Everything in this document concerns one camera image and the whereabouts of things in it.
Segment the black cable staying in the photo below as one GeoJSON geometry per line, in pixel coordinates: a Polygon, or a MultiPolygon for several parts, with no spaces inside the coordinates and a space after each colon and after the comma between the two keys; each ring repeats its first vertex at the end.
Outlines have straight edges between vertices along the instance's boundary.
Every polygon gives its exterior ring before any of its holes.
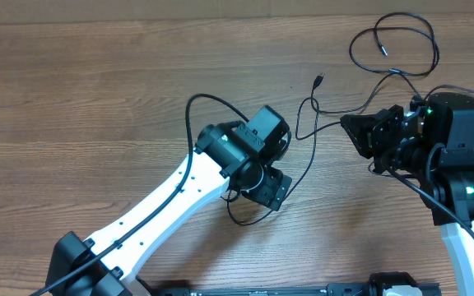
{"type": "MultiPolygon", "coordinates": [[[[305,171],[301,174],[300,178],[297,180],[297,182],[295,183],[295,185],[293,185],[287,192],[286,194],[286,197],[289,197],[291,195],[291,193],[299,186],[299,184],[301,183],[301,181],[304,179],[304,177],[306,176],[306,174],[309,172],[313,162],[314,162],[314,157],[315,157],[315,154],[316,154],[316,149],[317,149],[317,134],[319,132],[321,132],[322,130],[328,128],[328,127],[332,127],[332,126],[335,126],[335,125],[338,125],[340,122],[339,121],[336,121],[336,122],[333,122],[333,123],[329,123],[329,124],[326,124],[324,126],[321,126],[321,127],[318,127],[318,119],[319,119],[319,113],[320,113],[320,108],[319,108],[319,102],[314,98],[313,95],[311,95],[310,97],[307,97],[306,99],[304,99],[301,103],[300,103],[300,106],[298,108],[298,113],[297,113],[297,118],[296,118],[296,129],[295,129],[295,139],[297,141],[303,141],[305,139],[307,139],[308,137],[311,137],[313,136],[314,137],[314,143],[313,143],[313,149],[312,149],[312,154],[310,156],[310,159],[309,159],[309,163],[305,169],[305,171]],[[299,124],[300,124],[300,114],[301,114],[301,111],[302,111],[302,108],[303,108],[303,105],[309,101],[311,105],[315,104],[316,105],[316,111],[315,111],[315,119],[314,119],[314,130],[309,133],[308,135],[306,136],[298,136],[298,131],[299,131],[299,124]]],[[[240,193],[236,194],[233,198],[230,198],[230,197],[227,197],[227,198],[224,198],[224,201],[226,202],[226,209],[227,209],[227,213],[228,213],[228,216],[230,217],[230,219],[235,223],[237,224],[238,226],[251,226],[251,225],[254,225],[254,224],[257,224],[259,222],[261,222],[262,220],[266,219],[272,212],[273,210],[269,210],[268,213],[266,213],[265,215],[263,215],[261,218],[253,221],[253,222],[250,222],[250,221],[239,221],[237,220],[232,212],[231,212],[231,208],[230,208],[230,204],[234,201],[236,201],[238,199],[238,197],[240,196],[240,193]]]]}

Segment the black cable pulled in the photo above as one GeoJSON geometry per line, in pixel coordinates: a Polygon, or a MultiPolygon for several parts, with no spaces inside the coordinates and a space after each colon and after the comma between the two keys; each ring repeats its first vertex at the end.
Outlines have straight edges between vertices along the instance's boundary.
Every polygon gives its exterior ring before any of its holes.
{"type": "Polygon", "coordinates": [[[353,36],[350,60],[360,69],[380,75],[428,76],[441,54],[433,25],[412,12],[390,12],[353,36]]]}

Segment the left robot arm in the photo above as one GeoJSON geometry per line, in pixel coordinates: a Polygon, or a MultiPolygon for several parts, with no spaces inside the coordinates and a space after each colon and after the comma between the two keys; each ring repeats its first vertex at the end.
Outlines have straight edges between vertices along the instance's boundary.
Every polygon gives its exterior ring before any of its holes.
{"type": "Polygon", "coordinates": [[[180,166],[129,212],[81,240],[56,243],[44,291],[52,295],[129,295],[137,273],[196,211],[233,191],[278,210],[291,179],[272,167],[290,128],[269,106],[249,120],[206,126],[180,166]]]}

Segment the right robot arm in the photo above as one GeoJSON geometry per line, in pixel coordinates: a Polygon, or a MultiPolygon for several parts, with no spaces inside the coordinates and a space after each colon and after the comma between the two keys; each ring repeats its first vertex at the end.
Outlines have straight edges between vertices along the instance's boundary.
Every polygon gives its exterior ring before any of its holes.
{"type": "Polygon", "coordinates": [[[416,95],[407,109],[341,117],[358,153],[374,161],[430,209],[458,292],[474,295],[474,91],[416,95]]]}

